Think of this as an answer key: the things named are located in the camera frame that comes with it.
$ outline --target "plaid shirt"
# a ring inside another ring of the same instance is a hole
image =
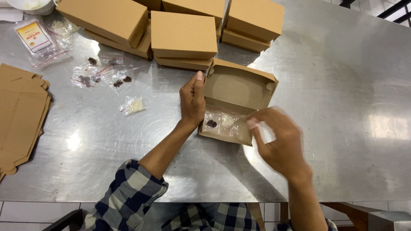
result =
[[[140,231],[144,215],[151,204],[164,193],[168,183],[158,180],[136,160],[127,160],[116,172],[115,180],[103,199],[85,217],[83,230]],[[337,231],[327,220],[329,231]],[[292,231],[290,223],[278,225],[280,231]],[[260,227],[245,203],[218,203],[213,215],[201,204],[189,204],[161,231],[259,231]]]

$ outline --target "cardboard box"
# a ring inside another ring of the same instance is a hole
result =
[[[227,29],[223,31],[221,41],[256,52],[265,51],[271,45],[271,42],[262,42]]]
[[[209,60],[217,54],[214,19],[151,12],[151,47],[159,58]]]
[[[199,126],[199,134],[252,146],[246,117],[268,107],[277,85],[278,80],[273,74],[214,58],[204,83],[206,108],[238,114],[241,117],[238,119],[238,136],[205,132],[203,123]]]
[[[0,65],[0,180],[13,175],[16,166],[29,160],[47,111],[53,103],[46,91],[50,83],[41,76]]]
[[[88,34],[88,36],[90,36],[92,39],[96,40],[97,42],[107,45],[107,46],[111,46],[114,47],[116,49],[134,54],[134,55],[138,55],[140,57],[143,58],[147,58],[147,59],[152,59],[153,58],[153,51],[151,49],[151,25],[148,25],[143,37],[141,38],[138,46],[134,49],[134,48],[129,48],[126,47],[120,43],[117,43],[113,40],[110,40],[108,38],[105,38],[101,35],[98,35],[94,32],[91,32],[89,30],[84,30],[84,32],[86,34]]]
[[[230,0],[223,28],[268,42],[282,32],[284,7],[270,0]]]
[[[173,58],[159,58],[154,56],[157,63],[161,66],[179,67],[193,70],[207,70],[211,63],[212,58],[209,60],[189,60],[189,59],[173,59]]]
[[[64,0],[56,8],[74,24],[129,48],[148,25],[147,7],[133,0]]]
[[[165,12],[211,16],[215,27],[223,21],[225,0],[163,0]]]
[[[221,37],[222,26],[223,26],[223,23],[220,23],[220,24],[218,24],[217,28],[215,29],[215,35],[217,37],[217,40],[219,40],[220,37]]]
[[[161,11],[161,0],[133,0],[146,6],[148,10]]]

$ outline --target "forearm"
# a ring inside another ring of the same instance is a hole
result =
[[[312,185],[312,173],[289,180],[288,189],[293,230],[327,231],[327,222]]]
[[[181,146],[194,130],[195,127],[184,124],[180,120],[174,130],[147,153],[139,164],[155,178],[161,179]]]

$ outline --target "white bowl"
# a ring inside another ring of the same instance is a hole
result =
[[[53,0],[38,0],[35,8],[31,8],[30,4],[35,0],[7,0],[7,2],[16,9],[21,9],[29,14],[49,15],[54,10]]]

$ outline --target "metal table surface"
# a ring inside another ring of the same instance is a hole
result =
[[[276,2],[285,17],[271,48],[257,54],[219,44],[216,57],[279,79],[270,105],[301,126],[320,201],[411,199],[411,30],[318,0]],[[73,65],[106,46],[80,32],[73,59],[39,71],[11,25],[0,23],[0,62],[42,74],[55,105],[32,161],[1,182],[0,201],[97,201],[120,164],[141,158],[173,129],[178,91],[195,72],[134,56],[137,82],[126,92],[104,83],[77,89],[69,81]],[[139,95],[148,110],[124,117],[118,107]],[[164,178],[170,187],[157,201],[288,200],[286,181],[255,147],[196,132]]]

